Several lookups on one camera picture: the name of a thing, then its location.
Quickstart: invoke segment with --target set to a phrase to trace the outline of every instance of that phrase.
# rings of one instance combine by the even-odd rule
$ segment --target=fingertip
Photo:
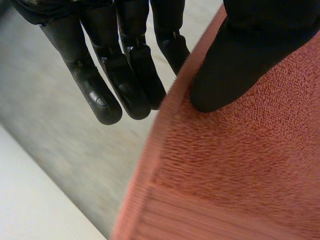
[[[215,110],[213,106],[210,105],[207,94],[201,92],[201,90],[196,85],[193,85],[191,87],[190,101],[193,107],[200,113],[210,113]]]

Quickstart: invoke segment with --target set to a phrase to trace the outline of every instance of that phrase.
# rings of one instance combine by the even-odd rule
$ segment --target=robotic hand
[[[177,74],[189,55],[179,29],[185,0],[150,0],[160,50]],[[122,108],[99,74],[85,43],[83,25],[96,56],[128,115],[141,120],[166,96],[146,44],[149,0],[10,0],[31,24],[40,25],[89,103],[105,125],[117,123]],[[118,28],[124,54],[119,45]]]
[[[101,123],[118,122],[122,110],[89,55],[81,23],[127,113],[143,119],[159,108],[166,93],[144,36],[149,0],[10,1],[41,25]],[[157,43],[177,74],[189,54],[179,33],[185,0],[150,2]],[[320,0],[224,0],[224,6],[227,17],[191,87],[191,102],[204,113],[241,97],[320,29]]]

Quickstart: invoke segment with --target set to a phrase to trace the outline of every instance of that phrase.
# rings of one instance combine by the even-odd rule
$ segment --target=towel
[[[190,86],[222,6],[151,130],[113,240],[319,240],[320,34],[212,113]]]

